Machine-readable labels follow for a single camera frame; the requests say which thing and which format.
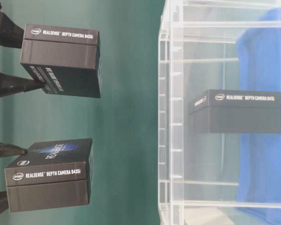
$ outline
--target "clear acrylic box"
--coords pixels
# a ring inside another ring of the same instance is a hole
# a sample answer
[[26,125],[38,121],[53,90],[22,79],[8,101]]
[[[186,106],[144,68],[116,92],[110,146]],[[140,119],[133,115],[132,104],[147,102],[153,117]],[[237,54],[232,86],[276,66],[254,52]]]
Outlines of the clear acrylic box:
[[161,223],[281,225],[281,134],[194,134],[189,112],[209,89],[281,92],[281,0],[166,0],[158,64]]

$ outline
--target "intel logo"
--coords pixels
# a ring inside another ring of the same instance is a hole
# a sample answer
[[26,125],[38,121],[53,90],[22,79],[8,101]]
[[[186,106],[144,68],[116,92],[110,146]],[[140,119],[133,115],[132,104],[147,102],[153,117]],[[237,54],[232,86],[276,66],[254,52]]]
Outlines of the intel logo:
[[42,32],[42,30],[39,28],[31,30],[31,33],[35,34],[35,35],[40,34],[41,32]]
[[224,98],[225,98],[225,95],[224,95],[224,94],[217,94],[217,95],[215,96],[215,99],[218,100],[218,101],[222,101],[222,100],[224,100]]
[[19,172],[13,176],[14,180],[21,180],[24,177],[24,174]]
[[28,160],[22,160],[22,161],[19,161],[17,163],[17,165],[28,165],[29,163],[30,163],[30,161],[28,161]]

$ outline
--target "green wall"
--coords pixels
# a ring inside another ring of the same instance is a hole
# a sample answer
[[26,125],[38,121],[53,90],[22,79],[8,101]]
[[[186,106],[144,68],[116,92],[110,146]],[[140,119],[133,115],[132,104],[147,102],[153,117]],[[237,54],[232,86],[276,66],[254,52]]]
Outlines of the green wall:
[[[95,177],[89,206],[0,215],[0,225],[157,225],[157,39],[164,0],[2,0],[14,22],[101,31],[101,99],[46,95],[0,99],[0,141],[92,137]],[[20,50],[0,47],[0,71],[29,78]],[[3,168],[12,157],[0,159]]]

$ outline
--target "blue cloth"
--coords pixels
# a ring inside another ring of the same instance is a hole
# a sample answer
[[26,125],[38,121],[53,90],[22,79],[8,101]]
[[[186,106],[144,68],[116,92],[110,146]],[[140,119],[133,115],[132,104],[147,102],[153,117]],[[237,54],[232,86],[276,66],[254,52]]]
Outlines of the blue cloth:
[[[281,20],[281,8],[261,21]],[[252,28],[237,41],[240,89],[281,91],[281,28]],[[243,134],[237,201],[281,203],[281,134]],[[258,219],[281,225],[281,209],[242,208]]]

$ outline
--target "camera box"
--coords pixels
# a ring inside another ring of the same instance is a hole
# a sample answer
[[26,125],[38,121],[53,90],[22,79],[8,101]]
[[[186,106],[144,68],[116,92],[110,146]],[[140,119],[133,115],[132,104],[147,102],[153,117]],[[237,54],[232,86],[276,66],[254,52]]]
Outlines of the camera box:
[[91,139],[33,144],[7,168],[10,212],[89,204]]
[[190,105],[192,133],[281,133],[281,93],[208,90]]
[[47,94],[99,98],[102,89],[97,30],[27,24],[21,64]]

